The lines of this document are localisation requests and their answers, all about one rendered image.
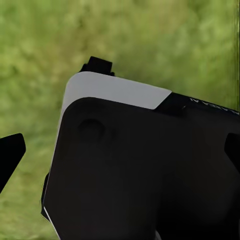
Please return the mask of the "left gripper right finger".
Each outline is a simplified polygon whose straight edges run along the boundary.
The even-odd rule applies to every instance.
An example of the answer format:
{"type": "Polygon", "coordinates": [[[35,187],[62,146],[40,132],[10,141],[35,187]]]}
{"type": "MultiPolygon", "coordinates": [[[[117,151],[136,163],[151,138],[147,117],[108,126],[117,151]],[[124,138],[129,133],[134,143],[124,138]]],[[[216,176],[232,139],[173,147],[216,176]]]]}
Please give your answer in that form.
{"type": "Polygon", "coordinates": [[[240,135],[229,133],[224,146],[224,151],[240,173],[240,135]]]}

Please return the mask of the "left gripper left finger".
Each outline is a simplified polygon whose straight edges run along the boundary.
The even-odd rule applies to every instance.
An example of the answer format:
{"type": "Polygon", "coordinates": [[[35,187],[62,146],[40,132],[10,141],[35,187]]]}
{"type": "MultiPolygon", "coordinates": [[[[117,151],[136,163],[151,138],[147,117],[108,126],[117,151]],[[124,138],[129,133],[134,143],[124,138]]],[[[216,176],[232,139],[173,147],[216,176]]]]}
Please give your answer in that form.
{"type": "Polygon", "coordinates": [[[26,152],[21,133],[0,138],[0,193],[26,152]]]}

